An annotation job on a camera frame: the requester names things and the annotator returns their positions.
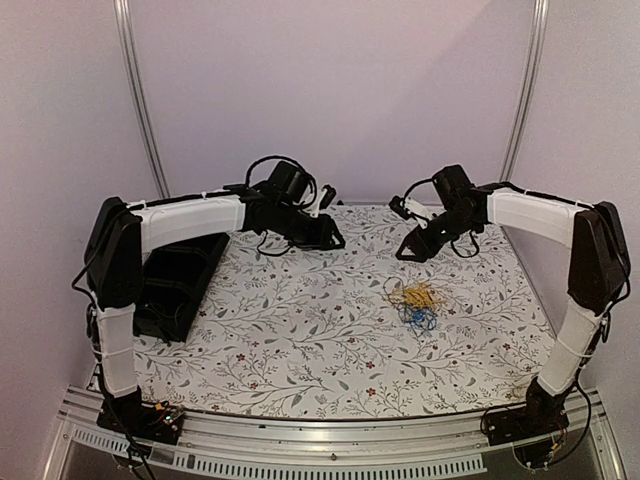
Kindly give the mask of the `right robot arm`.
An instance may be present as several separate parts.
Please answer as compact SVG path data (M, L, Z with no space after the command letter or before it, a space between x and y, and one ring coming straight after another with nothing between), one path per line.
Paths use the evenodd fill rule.
M537 436L552 424L596 348L609 340L612 312L631 293L631 259L616 205L589 203L518 187L476 184L459 164L446 166L394 196L389 206L415 227L396 256L424 263L464 235L487 226L528 233L564 247L566 303L548 360L531 381L517 427Z

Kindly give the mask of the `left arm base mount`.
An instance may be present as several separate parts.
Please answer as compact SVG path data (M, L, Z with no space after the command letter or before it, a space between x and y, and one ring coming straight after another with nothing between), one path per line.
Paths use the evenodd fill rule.
M97 425L134 439L176 445L184 423L184 409L168 401L145 403L141 391L113 397L104 394Z

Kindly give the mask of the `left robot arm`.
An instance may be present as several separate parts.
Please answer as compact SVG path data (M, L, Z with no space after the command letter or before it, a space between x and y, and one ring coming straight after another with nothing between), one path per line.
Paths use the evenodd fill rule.
M100 390L105 398L116 398L108 412L126 433L141 433L149 423L146 408L129 397L139 391L133 323L146 257L176 242L247 231L275 233L300 250L344 247L337 224L325 212L335 188L319 186L290 157L270 159L274 169L257 183L246 177L213 191L150 202L111 197L101 205L83 268L71 287L89 300L88 333L100 366Z

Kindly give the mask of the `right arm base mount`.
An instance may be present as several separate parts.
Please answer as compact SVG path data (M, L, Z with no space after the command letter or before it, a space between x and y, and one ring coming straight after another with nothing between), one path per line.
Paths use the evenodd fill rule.
M489 444L511 444L515 459L529 469L545 467L554 460L565 444L568 427L563 410L541 419L528 415L525 407L491 407L480 420L480 431Z

